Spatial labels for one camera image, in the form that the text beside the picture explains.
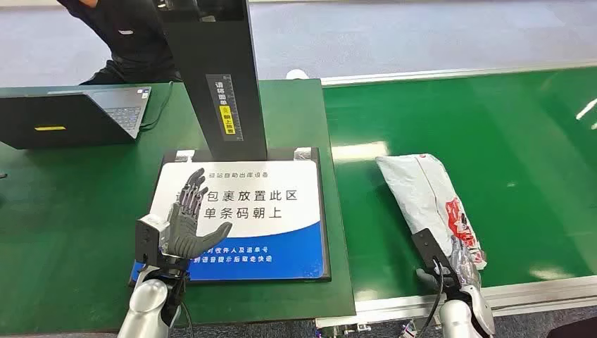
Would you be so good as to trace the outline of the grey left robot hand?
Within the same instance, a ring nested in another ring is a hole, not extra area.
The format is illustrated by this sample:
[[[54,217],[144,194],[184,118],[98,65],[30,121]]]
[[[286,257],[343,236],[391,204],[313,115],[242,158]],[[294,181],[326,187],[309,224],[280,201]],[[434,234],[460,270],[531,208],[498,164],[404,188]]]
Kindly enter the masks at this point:
[[[206,180],[204,173],[203,168],[192,173],[172,205],[167,249],[167,254],[171,256],[194,260],[224,240],[232,229],[231,222],[223,222],[207,235],[196,234],[201,204],[208,193],[208,188],[203,185]]]

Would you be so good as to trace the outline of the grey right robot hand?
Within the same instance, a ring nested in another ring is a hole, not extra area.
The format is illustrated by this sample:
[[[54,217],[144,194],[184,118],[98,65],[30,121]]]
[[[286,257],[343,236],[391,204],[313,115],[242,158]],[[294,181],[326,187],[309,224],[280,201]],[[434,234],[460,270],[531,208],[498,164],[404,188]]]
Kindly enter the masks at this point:
[[[482,280],[477,270],[476,265],[473,263],[469,249],[465,246],[465,243],[457,238],[456,236],[451,237],[452,242],[452,254],[448,258],[452,269],[454,269],[460,286],[473,285],[478,289],[481,289]],[[418,268],[415,271],[417,278],[425,286],[438,291],[439,283],[435,275],[425,272],[423,269]]]

